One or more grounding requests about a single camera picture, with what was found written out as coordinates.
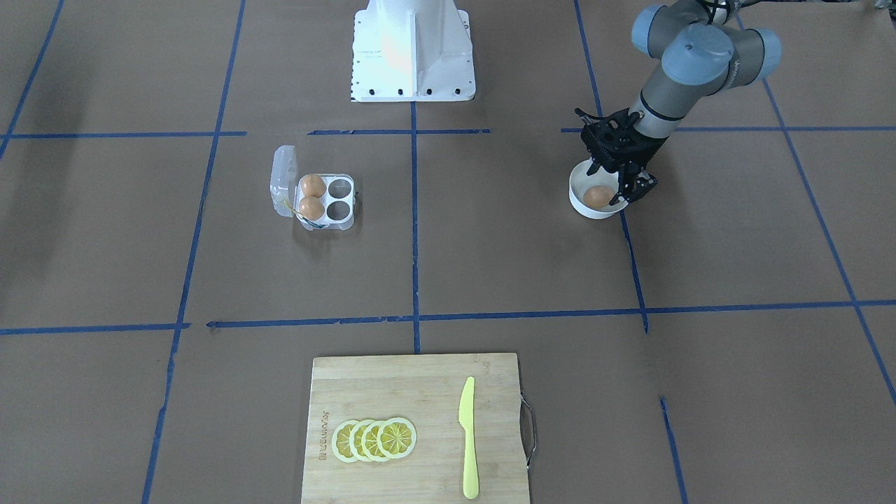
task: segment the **wooden cutting board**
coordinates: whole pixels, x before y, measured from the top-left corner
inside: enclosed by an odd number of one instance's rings
[[[479,496],[474,502],[529,504],[520,435],[515,353],[387,355],[314,359],[302,504],[464,503],[461,390],[476,378]],[[410,455],[346,464],[332,430],[346,420],[402,416],[417,428]]]

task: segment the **egg carton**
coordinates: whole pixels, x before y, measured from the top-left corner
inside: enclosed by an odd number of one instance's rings
[[[305,195],[298,184],[296,147],[283,145],[274,153],[271,168],[271,200],[274,210],[284,217],[296,217],[307,230],[347,230],[355,223],[355,180],[344,173],[317,173],[325,190],[320,197],[323,215],[311,221],[298,212]]]

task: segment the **brown egg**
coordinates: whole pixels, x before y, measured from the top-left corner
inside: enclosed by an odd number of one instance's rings
[[[298,212],[309,221],[316,221],[323,217],[323,203],[315,197],[305,196],[298,202]]]
[[[302,177],[302,179],[298,181],[298,184],[302,187],[302,194],[305,196],[319,198],[323,196],[323,192],[327,190],[326,185],[323,183],[323,179],[314,173],[309,173]]]
[[[582,201],[591,210],[600,210],[610,204],[610,200],[616,195],[616,191],[607,186],[594,186],[585,191]]]

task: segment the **cutting board handle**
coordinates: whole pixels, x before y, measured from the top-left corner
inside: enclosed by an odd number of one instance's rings
[[[538,428],[535,425],[535,412],[532,411],[532,406],[529,404],[529,401],[526,400],[526,395],[520,390],[520,437],[522,438],[523,448],[522,452],[526,454],[526,470],[532,466],[532,456],[535,455],[535,451],[538,449]],[[526,450],[526,435],[523,431],[523,422],[522,422],[522,412],[525,411],[529,415],[529,426],[530,426],[530,439],[532,440],[532,448],[530,450]]]

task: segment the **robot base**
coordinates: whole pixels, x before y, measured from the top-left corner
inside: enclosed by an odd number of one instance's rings
[[[355,14],[352,50],[354,101],[476,95],[470,17],[453,0],[370,0]]]

